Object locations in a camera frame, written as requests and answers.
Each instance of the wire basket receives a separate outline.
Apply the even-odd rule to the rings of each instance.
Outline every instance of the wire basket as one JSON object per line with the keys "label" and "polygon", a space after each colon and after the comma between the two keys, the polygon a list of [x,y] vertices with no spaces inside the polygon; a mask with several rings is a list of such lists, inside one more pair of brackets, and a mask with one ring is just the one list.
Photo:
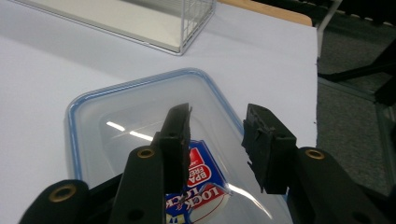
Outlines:
{"label": "wire basket", "polygon": [[174,55],[213,15],[216,0],[14,0]]}

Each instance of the transparent plastic lid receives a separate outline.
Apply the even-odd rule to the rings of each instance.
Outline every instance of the transparent plastic lid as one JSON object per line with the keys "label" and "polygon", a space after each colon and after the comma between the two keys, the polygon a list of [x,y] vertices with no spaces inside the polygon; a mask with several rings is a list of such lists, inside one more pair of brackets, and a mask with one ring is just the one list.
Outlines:
{"label": "transparent plastic lid", "polygon": [[[168,110],[185,103],[192,107],[191,140],[205,145],[230,192],[214,216],[194,223],[291,223],[284,198],[261,193],[248,166],[248,154],[241,147],[242,121],[211,78],[194,68],[88,92],[74,100],[67,116],[75,178],[93,188],[123,173],[129,153],[148,146]],[[211,209],[208,206],[201,210]]]}

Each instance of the table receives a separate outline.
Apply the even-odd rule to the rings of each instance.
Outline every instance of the table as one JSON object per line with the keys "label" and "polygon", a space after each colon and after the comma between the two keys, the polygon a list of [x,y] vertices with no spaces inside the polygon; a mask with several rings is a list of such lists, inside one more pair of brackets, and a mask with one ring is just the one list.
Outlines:
{"label": "table", "polygon": [[316,145],[317,34],[313,27],[218,4],[177,57],[47,13],[0,1],[0,220],[16,223],[48,185],[70,178],[68,104],[80,94],[183,67],[207,72],[240,119],[271,109]]}

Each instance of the white tabletop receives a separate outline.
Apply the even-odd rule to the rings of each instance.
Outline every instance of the white tabletop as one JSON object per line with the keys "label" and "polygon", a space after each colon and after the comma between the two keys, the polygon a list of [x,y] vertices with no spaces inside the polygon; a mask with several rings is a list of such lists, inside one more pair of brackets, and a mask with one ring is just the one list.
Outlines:
{"label": "white tabletop", "polygon": [[271,109],[297,136],[317,138],[313,27],[218,4],[177,57],[0,0],[0,222],[16,223],[67,171],[64,118],[80,94],[184,67],[207,72],[240,119]]}

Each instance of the gray carpet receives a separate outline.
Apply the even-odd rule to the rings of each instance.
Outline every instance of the gray carpet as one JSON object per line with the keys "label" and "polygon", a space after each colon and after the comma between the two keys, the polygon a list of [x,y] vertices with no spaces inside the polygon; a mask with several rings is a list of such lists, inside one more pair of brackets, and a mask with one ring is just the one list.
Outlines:
{"label": "gray carpet", "polygon": [[[314,24],[322,21],[327,13],[326,7],[295,0],[257,1],[303,13]],[[369,65],[395,38],[394,26],[373,25],[371,21],[338,12],[324,32],[318,71],[332,74]],[[389,78],[388,74],[375,74],[350,79],[347,84],[360,90],[375,91]],[[390,170],[385,162],[386,154],[372,101],[319,83],[318,147],[331,153],[355,182],[389,194]]]}

